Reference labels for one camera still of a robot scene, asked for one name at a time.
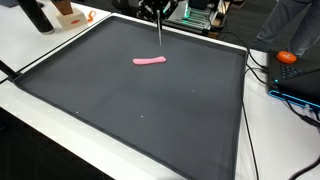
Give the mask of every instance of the white tabletop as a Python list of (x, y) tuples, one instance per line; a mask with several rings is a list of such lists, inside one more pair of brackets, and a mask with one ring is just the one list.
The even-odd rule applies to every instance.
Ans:
[[(40, 2), (44, 3), (45, 6), (42, 10), (55, 28), (53, 34), (40, 34), (20, 6), (13, 8), (0, 6), (0, 42), (2, 43), (0, 60), (14, 71), (20, 70), (111, 14), (110, 12), (73, 3), (72, 6), (82, 11), (86, 17), (91, 10), (94, 10), (97, 14), (88, 25), (64, 31), (55, 17), (57, 9), (51, 1), (40, 0)], [(0, 72), (0, 81), (6, 77), (4, 73)]]
[[(128, 19), (155, 26), (144, 21)], [(243, 49), (236, 45), (164, 28)], [(258, 51), (252, 51), (252, 54), (256, 60), (265, 63), (266, 54)], [(283, 102), (268, 96), (266, 87), (251, 73), (246, 76), (244, 103), (261, 180), (288, 179), (318, 157), (318, 131), (298, 119)], [(115, 179), (183, 179), (170, 169), (108, 135), (28, 95), (11, 82), (0, 84), (0, 106)], [(306, 173), (301, 179), (317, 179), (315, 177), (320, 177), (320, 167)], [(244, 118), (240, 125), (236, 179), (255, 179)]]

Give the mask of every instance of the white table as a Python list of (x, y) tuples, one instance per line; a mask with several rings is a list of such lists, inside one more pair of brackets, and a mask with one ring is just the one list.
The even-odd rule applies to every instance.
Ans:
[[(132, 20), (155, 26), (144, 21)], [(243, 49), (236, 45), (164, 28)], [(259, 62), (265, 63), (266, 54), (257, 51), (252, 53)], [(251, 73), (246, 77), (244, 102), (261, 180), (288, 179), (318, 157), (318, 131), (298, 119), (283, 102), (269, 97), (265, 86)], [(0, 85), (0, 106), (115, 179), (183, 179), (143, 154), (19, 90), (8, 81)], [(303, 179), (318, 179), (315, 177), (320, 177), (320, 167), (305, 174)], [(255, 179), (244, 118), (239, 134), (236, 179)]]
[[(14, 71), (20, 70), (111, 14), (110, 12), (73, 3), (72, 6), (82, 11), (86, 17), (91, 10), (94, 10), (97, 14), (88, 25), (64, 31), (55, 17), (58, 10), (51, 1), (40, 0), (40, 2), (44, 3), (45, 6), (42, 10), (55, 28), (55, 32), (51, 35), (40, 34), (20, 6), (13, 8), (0, 6), (0, 42), (2, 43), (0, 60)], [(0, 72), (0, 81), (6, 77), (4, 73)]]

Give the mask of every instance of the pink object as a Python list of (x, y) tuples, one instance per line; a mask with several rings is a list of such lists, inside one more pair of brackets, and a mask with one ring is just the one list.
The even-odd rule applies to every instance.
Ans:
[(153, 59), (133, 59), (133, 63), (136, 65), (146, 65), (146, 64), (154, 64), (154, 63), (163, 63), (166, 62), (166, 58), (163, 56), (153, 58)]

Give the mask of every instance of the bottle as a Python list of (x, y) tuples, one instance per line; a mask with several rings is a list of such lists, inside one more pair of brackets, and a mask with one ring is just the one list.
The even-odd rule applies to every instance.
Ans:
[(22, 10), (27, 14), (34, 26), (41, 34), (47, 35), (54, 32), (54, 28), (36, 0), (17, 0)]

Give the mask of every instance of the black mat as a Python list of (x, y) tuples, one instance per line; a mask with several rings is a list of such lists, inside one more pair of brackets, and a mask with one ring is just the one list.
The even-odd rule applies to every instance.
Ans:
[(18, 2), (16, 0), (0, 0), (0, 5), (11, 8), (18, 5)]
[(162, 35), (111, 17), (15, 84), (186, 178), (234, 179), (245, 52)]

